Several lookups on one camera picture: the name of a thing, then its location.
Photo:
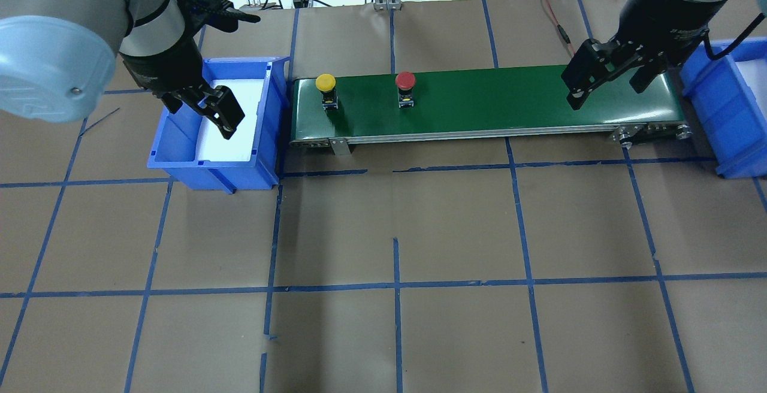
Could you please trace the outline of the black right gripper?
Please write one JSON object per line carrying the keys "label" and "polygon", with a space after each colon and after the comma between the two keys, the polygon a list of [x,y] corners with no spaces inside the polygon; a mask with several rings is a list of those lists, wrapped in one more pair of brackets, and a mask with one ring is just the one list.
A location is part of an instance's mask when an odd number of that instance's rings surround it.
{"label": "black right gripper", "polygon": [[614,81],[627,65],[641,65],[629,83],[638,95],[671,65],[683,62],[702,42],[708,24],[720,11],[719,2],[690,0],[627,0],[611,41],[585,40],[567,64],[561,79],[567,103],[578,111],[598,87]]}

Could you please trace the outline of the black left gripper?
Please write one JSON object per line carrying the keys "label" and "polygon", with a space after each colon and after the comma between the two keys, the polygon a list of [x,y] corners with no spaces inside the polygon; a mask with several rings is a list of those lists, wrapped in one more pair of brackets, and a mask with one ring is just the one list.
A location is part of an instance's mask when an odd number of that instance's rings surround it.
{"label": "black left gripper", "polygon": [[137,87],[161,95],[170,114],[183,106],[180,92],[192,92],[190,105],[218,128],[224,140],[233,138],[246,117],[228,86],[211,87],[204,79],[203,59],[194,37],[182,38],[168,50],[151,56],[124,53],[123,63]]}

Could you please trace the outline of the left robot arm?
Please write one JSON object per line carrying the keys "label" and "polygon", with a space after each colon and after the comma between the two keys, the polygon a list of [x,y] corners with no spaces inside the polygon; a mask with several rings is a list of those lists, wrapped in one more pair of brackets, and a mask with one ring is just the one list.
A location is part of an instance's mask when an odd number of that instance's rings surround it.
{"label": "left robot arm", "polygon": [[225,139],[246,115],[232,90],[203,76],[195,36],[257,23],[230,0],[2,0],[1,107],[25,119],[88,117],[120,58],[170,113],[186,105]]}

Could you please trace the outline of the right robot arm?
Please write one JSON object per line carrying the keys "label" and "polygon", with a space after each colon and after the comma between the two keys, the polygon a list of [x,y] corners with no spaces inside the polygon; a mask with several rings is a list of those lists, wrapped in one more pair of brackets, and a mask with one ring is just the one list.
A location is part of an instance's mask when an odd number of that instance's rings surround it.
{"label": "right robot arm", "polygon": [[[561,78],[568,104],[578,111],[603,84],[634,70],[630,86],[643,93],[657,76],[681,67],[699,44],[710,43],[709,23],[728,0],[627,0],[616,33],[605,43],[585,40],[573,54]],[[722,52],[709,52],[712,60],[728,55],[765,19],[765,0],[757,0],[760,13]]]}

